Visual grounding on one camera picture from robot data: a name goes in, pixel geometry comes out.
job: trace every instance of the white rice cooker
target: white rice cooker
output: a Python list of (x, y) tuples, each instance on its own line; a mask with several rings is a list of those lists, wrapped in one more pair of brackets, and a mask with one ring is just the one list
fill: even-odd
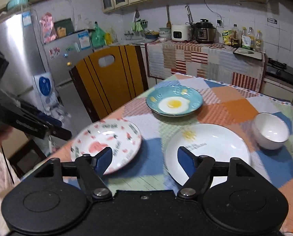
[(172, 25), (172, 40), (176, 42), (190, 41), (193, 28), (187, 25)]

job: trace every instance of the rice cooker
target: rice cooker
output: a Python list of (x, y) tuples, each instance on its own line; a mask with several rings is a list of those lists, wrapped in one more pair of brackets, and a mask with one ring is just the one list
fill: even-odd
[(176, 42), (190, 41), (193, 28), (187, 25), (172, 25), (172, 40)]
[(195, 24), (195, 39), (198, 43), (213, 43), (216, 28), (207, 19)]

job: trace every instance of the patchwork tablecloth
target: patchwork tablecloth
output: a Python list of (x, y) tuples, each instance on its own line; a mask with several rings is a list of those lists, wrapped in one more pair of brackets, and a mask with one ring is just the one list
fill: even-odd
[(234, 55), (235, 48), (221, 43), (166, 41), (148, 43), (148, 75), (166, 79), (175, 73), (217, 80), (260, 91), (265, 59)]
[[(145, 100), (154, 88), (184, 85), (198, 90), (204, 99), (203, 106), (194, 114), (169, 118), (152, 113)], [(143, 141), (140, 153), (120, 171), (103, 180), (110, 190), (164, 190), (178, 191), (180, 186), (171, 178), (163, 164), (163, 146), (183, 126), (194, 123), (214, 123), (237, 133), (246, 142), (252, 167), (277, 187), (287, 198), (289, 213), (283, 231), (293, 232), (293, 107), (262, 94), (203, 78), (175, 74), (154, 88), (125, 104), (108, 118), (125, 118), (137, 125)], [(284, 120), (291, 137), (280, 151), (263, 152), (251, 134), (251, 121), (259, 112), (269, 112)], [(53, 154), (61, 161), (70, 161), (69, 144)], [(77, 185), (74, 179), (66, 182)]]

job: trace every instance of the egg white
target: egg white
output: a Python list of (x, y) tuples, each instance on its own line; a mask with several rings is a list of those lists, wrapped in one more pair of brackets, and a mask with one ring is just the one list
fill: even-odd
[[(171, 101), (180, 101), (181, 105), (176, 108), (169, 107), (168, 104)], [(190, 101), (188, 99), (185, 99), (182, 97), (169, 97), (169, 98), (164, 98), (162, 101), (160, 101), (160, 103), (158, 103), (158, 108), (168, 114), (178, 114), (188, 110), (189, 102)]]

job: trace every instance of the plate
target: plate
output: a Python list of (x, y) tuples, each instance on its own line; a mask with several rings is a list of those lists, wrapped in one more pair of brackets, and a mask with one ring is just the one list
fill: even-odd
[(112, 161), (104, 175), (121, 169), (135, 157), (141, 146), (141, 132), (125, 119), (100, 120), (75, 138), (71, 146), (71, 160), (82, 154), (95, 156), (107, 146), (112, 149)]
[(182, 117), (197, 110), (203, 104), (203, 97), (190, 87), (169, 86), (150, 93), (146, 104), (160, 115)]
[[(238, 157), (248, 165), (251, 163), (248, 147), (236, 133), (216, 124), (195, 124), (179, 130), (164, 148), (166, 168), (180, 185), (189, 179), (177, 159), (180, 146), (184, 146), (196, 156), (208, 155), (216, 161), (229, 162), (231, 157)], [(227, 176), (214, 177), (211, 186), (226, 180)]]

